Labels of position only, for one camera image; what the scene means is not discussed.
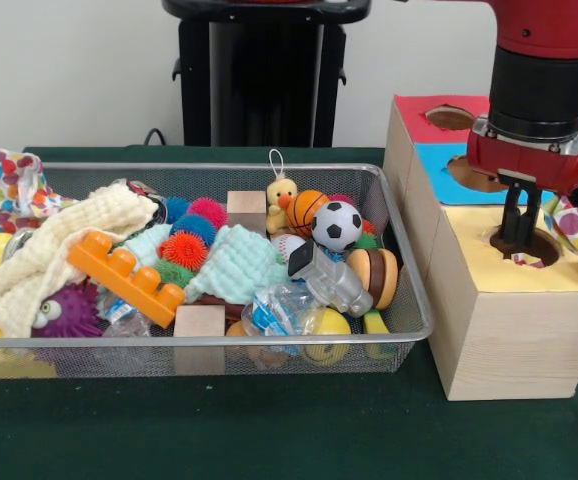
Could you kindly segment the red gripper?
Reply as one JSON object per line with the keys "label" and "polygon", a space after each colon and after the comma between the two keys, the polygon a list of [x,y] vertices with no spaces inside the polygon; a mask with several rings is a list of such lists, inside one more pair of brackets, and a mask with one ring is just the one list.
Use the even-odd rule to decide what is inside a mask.
{"label": "red gripper", "polygon": [[[522,246],[533,241],[542,190],[569,194],[578,187],[578,133],[564,142],[518,140],[494,132],[488,116],[480,115],[469,132],[467,159],[473,170],[496,177],[507,187],[500,236],[503,241],[517,238]],[[516,178],[531,181],[522,186],[527,205],[521,215]]]}

